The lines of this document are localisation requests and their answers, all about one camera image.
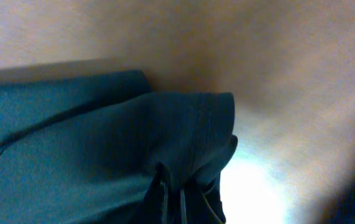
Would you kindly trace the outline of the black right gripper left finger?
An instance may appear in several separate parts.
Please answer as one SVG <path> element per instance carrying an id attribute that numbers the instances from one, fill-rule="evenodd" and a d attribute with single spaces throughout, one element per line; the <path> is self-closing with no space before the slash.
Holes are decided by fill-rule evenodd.
<path id="1" fill-rule="evenodd" d="M 168 185 L 159 169 L 133 216 L 133 224 L 167 224 L 167 216 Z"/>

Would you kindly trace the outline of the black leggings with red waistband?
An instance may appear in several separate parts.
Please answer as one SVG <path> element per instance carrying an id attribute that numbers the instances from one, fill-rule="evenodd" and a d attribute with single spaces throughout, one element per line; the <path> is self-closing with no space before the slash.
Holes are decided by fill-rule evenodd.
<path id="1" fill-rule="evenodd" d="M 232 158 L 230 93 L 153 91 L 140 71 L 0 85 L 0 223 L 133 223 L 162 169 L 180 191 Z"/>

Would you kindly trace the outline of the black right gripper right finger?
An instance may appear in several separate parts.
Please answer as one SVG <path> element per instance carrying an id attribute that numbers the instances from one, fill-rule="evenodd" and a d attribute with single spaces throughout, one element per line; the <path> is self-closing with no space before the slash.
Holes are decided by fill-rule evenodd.
<path id="1" fill-rule="evenodd" d="M 190 180 L 180 191 L 181 224 L 225 224 L 221 201 L 220 178 L 208 184 Z"/>

